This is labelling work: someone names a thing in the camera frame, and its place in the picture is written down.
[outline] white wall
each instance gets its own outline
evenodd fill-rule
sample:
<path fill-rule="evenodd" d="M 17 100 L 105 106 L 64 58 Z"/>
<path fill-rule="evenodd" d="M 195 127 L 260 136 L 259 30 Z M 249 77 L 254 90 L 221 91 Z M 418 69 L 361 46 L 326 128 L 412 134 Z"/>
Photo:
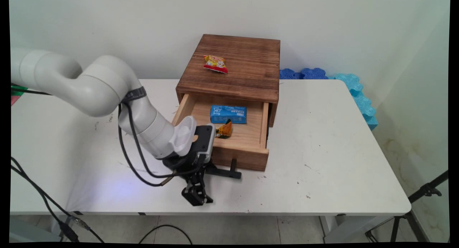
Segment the white wall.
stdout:
<path fill-rule="evenodd" d="M 115 55 L 140 78 L 179 78 L 205 33 L 279 39 L 281 68 L 361 78 L 377 108 L 374 134 L 407 194 L 445 169 L 450 0 L 9 2 L 12 46 L 70 55 L 83 67 Z M 435 240 L 449 234 L 445 200 L 414 205 Z"/>
<path fill-rule="evenodd" d="M 204 33 L 280 39 L 281 68 L 355 73 L 377 107 L 448 6 L 449 0 L 10 0 L 10 41 L 71 55 L 83 67 L 111 54 L 140 78 L 179 78 Z"/>
<path fill-rule="evenodd" d="M 401 72 L 377 109 L 373 133 L 407 195 L 448 169 L 449 11 Z M 419 223 L 433 242 L 449 238 L 448 181 L 441 197 L 413 204 Z"/>

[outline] white table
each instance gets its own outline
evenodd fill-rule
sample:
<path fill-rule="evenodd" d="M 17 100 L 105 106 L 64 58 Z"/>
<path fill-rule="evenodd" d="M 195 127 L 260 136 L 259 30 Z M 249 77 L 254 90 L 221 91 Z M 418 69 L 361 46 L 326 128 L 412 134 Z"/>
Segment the white table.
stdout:
<path fill-rule="evenodd" d="M 178 80 L 141 83 L 171 121 L 179 105 Z M 11 155 L 59 204 L 83 214 L 318 215 L 326 220 L 326 232 L 333 230 L 326 241 L 334 242 L 350 235 L 346 229 L 362 230 L 375 216 L 411 209 L 342 81 L 281 80 L 279 88 L 266 171 L 240 170 L 241 180 L 205 176 L 213 204 L 192 207 L 181 195 L 185 181 L 180 178 L 164 187 L 139 181 L 120 148 L 117 110 L 93 118 L 56 97 L 24 94 L 11 107 Z M 124 141 L 134 166 L 141 168 L 133 138 L 127 135 Z M 169 172 L 144 155 L 152 171 Z M 48 214 L 36 190 L 16 173 L 11 174 L 10 214 Z M 331 220 L 338 214 L 365 217 L 350 217 L 336 227 Z"/>

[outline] orange wrapper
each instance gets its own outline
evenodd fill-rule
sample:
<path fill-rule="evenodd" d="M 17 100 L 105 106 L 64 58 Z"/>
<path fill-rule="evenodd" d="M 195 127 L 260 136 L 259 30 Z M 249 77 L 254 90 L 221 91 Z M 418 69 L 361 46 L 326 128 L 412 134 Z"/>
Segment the orange wrapper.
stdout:
<path fill-rule="evenodd" d="M 219 139 L 227 139 L 231 137 L 231 132 L 233 131 L 233 123 L 231 122 L 231 119 L 228 119 L 225 123 L 225 125 L 219 127 L 215 131 L 215 138 Z"/>

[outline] robotic arm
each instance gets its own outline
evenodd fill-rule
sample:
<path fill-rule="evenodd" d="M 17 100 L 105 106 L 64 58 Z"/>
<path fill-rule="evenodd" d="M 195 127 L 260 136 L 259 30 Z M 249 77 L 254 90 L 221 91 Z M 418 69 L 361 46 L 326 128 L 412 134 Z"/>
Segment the robotic arm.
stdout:
<path fill-rule="evenodd" d="M 139 143 L 149 153 L 175 172 L 196 169 L 182 176 L 187 182 L 182 195 L 194 206 L 212 202 L 202 177 L 207 166 L 219 174 L 211 162 L 213 124 L 197 126 L 188 116 L 174 127 L 151 105 L 134 71 L 116 57 L 101 56 L 82 70 L 76 60 L 44 50 L 11 48 L 10 54 L 12 83 L 52 94 L 89 116 L 106 116 L 120 103 L 128 104 Z M 118 123 L 133 135 L 128 109 L 122 109 Z M 200 135 L 199 145 L 193 144 L 194 135 Z"/>
<path fill-rule="evenodd" d="M 136 95 L 140 98 L 131 98 L 128 104 L 142 146 L 156 159 L 173 152 L 178 155 L 188 153 L 196 127 L 195 119 L 187 117 L 184 121 L 188 122 L 188 127 L 179 124 L 174 128 L 151 105 L 134 71 L 124 61 L 105 55 L 82 71 L 76 60 L 64 55 L 24 48 L 10 50 L 12 83 L 45 91 L 93 117 L 113 112 L 128 93 Z M 119 125 L 133 135 L 127 109 L 121 111 Z"/>

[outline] snack bag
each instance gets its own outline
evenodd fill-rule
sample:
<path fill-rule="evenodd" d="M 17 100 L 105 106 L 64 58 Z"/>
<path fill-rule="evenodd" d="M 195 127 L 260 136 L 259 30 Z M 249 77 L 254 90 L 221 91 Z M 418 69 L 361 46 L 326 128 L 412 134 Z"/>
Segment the snack bag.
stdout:
<path fill-rule="evenodd" d="M 215 70 L 227 74 L 228 69 L 225 66 L 225 59 L 214 55 L 204 55 L 204 68 Z"/>
<path fill-rule="evenodd" d="M 233 128 L 233 123 L 231 123 L 231 119 L 228 119 L 225 125 L 219 127 L 215 131 L 215 138 L 227 139 L 231 137 L 232 128 Z"/>

